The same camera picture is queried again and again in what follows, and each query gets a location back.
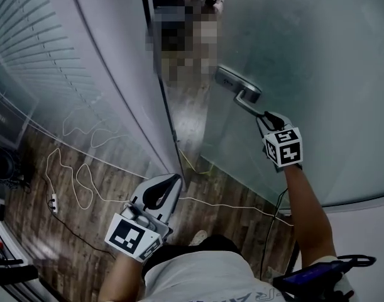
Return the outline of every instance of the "frosted glass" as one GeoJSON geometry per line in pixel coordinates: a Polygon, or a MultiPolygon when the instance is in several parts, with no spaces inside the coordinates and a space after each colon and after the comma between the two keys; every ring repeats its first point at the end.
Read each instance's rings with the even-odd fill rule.
{"type": "Polygon", "coordinates": [[[77,150],[144,177],[160,174],[82,65],[49,0],[0,0],[0,97],[77,150]]]}
{"type": "MultiPolygon", "coordinates": [[[[323,204],[384,194],[384,0],[225,0],[219,64],[300,128],[323,204]]],[[[255,119],[212,83],[202,156],[260,196],[285,189],[255,119]]]]}

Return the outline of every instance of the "black cable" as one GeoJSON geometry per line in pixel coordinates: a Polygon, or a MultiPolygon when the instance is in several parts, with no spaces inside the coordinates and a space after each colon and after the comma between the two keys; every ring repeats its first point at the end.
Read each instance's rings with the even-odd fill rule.
{"type": "MultiPolygon", "coordinates": [[[[41,178],[42,180],[44,180],[45,182],[45,186],[47,187],[48,189],[48,182],[47,180],[45,180],[45,178],[43,176],[41,176],[39,173],[37,173],[41,178]]],[[[97,250],[99,252],[102,252],[102,253],[106,253],[106,254],[109,254],[114,260],[116,260],[115,256],[112,255],[112,253],[108,252],[107,250],[102,250],[102,249],[98,249],[96,247],[94,247],[93,245],[91,245],[89,242],[87,242],[86,240],[84,240],[83,238],[81,238],[80,236],[78,236],[76,233],[74,233],[70,228],[69,226],[67,226],[65,224],[64,221],[60,220],[57,216],[55,216],[55,214],[53,213],[52,209],[53,207],[50,206],[50,202],[52,201],[52,199],[49,199],[48,200],[48,193],[47,193],[47,189],[45,190],[45,202],[47,203],[47,206],[48,206],[48,211],[50,212],[50,214],[54,217],[54,219],[56,219],[57,221],[59,221],[72,235],[74,235],[75,237],[77,237],[79,240],[81,240],[82,242],[84,242],[85,244],[87,244],[89,247],[91,247],[92,249],[94,250],[97,250]]]]}
{"type": "Polygon", "coordinates": [[[268,227],[268,232],[267,232],[267,236],[266,236],[266,241],[265,241],[265,246],[263,247],[263,253],[261,255],[261,262],[260,262],[260,280],[262,278],[262,272],[263,272],[263,263],[265,261],[265,256],[266,256],[266,249],[267,249],[267,243],[268,243],[268,237],[270,236],[270,231],[272,230],[272,226],[274,224],[274,221],[275,221],[275,218],[277,217],[277,213],[278,213],[278,210],[280,209],[280,206],[281,206],[281,203],[282,203],[282,198],[284,197],[284,194],[287,192],[288,188],[286,188],[286,190],[284,190],[282,193],[280,193],[278,195],[278,199],[277,199],[277,204],[275,206],[275,213],[274,213],[274,216],[272,218],[272,222],[270,223],[270,227],[268,227]]]}

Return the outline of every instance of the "white wall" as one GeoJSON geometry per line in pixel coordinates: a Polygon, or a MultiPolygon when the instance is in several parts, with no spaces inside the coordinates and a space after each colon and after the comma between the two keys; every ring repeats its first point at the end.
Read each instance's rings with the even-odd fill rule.
{"type": "MultiPolygon", "coordinates": [[[[328,214],[337,255],[365,254],[377,258],[367,268],[348,272],[362,302],[384,302],[384,206],[328,214]]],[[[295,269],[301,268],[300,257],[295,269]]]]}

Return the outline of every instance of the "sneaker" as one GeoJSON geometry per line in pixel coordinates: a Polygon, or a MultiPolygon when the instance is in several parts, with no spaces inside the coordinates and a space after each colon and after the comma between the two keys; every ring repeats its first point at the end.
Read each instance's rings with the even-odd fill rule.
{"type": "Polygon", "coordinates": [[[190,242],[189,246],[198,246],[207,237],[208,237],[208,235],[207,235],[207,232],[205,230],[199,230],[196,233],[196,235],[194,235],[194,237],[193,237],[192,241],[190,242]]]}

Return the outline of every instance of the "white t-shirt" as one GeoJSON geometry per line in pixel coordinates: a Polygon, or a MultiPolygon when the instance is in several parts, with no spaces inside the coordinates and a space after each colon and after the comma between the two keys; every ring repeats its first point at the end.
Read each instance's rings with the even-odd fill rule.
{"type": "MultiPolygon", "coordinates": [[[[323,257],[316,262],[330,262],[323,257]]],[[[233,252],[196,252],[178,256],[150,269],[142,302],[284,302],[281,292],[256,279],[249,264],[233,252]]],[[[336,284],[344,294],[351,286],[344,277],[336,284]]],[[[357,302],[354,295],[350,302],[357,302]]]]}

